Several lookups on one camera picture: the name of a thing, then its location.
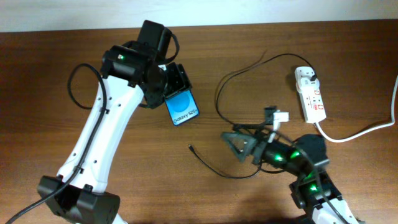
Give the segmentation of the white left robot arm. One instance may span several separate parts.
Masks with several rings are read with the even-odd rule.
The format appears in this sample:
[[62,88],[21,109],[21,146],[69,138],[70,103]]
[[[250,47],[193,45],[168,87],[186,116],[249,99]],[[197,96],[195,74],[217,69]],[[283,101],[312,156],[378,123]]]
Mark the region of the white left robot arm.
[[56,176],[43,176],[37,191],[70,223],[124,223],[120,197],[106,188],[125,128],[138,107],[155,109],[192,85],[182,64],[137,42],[112,46],[94,73],[98,91],[83,131]]

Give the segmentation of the blue Galaxy smartphone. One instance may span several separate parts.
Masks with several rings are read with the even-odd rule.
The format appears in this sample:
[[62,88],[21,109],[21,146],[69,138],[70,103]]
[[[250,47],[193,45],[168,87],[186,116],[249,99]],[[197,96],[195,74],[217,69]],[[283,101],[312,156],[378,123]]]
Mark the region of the blue Galaxy smartphone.
[[190,90],[165,100],[170,118],[174,126],[179,126],[196,118],[200,111]]

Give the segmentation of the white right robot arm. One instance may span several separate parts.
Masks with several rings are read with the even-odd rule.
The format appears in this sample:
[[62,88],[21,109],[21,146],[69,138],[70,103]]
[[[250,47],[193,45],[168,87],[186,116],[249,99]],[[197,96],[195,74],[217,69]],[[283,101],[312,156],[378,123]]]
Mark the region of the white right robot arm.
[[305,212],[296,223],[363,223],[326,171],[330,160],[321,135],[305,134],[293,141],[260,124],[235,124],[221,138],[241,162],[252,156],[254,165],[266,163],[296,176],[289,189],[296,206]]

